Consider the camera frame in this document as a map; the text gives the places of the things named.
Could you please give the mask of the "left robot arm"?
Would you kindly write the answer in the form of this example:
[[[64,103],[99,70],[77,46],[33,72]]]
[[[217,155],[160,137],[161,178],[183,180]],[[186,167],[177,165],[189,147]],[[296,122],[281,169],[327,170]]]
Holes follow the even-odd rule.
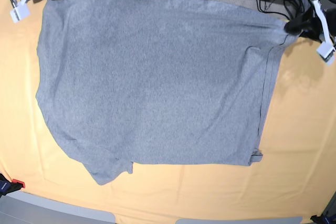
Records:
[[[318,3],[318,7],[326,20],[329,35],[332,43],[335,39],[335,8],[323,10],[319,0],[314,0]],[[309,8],[298,17],[287,22],[284,30],[291,35],[298,35],[299,37],[309,38],[311,40],[322,43],[324,40],[322,21],[318,17],[317,8],[315,8],[313,1],[309,0]]]

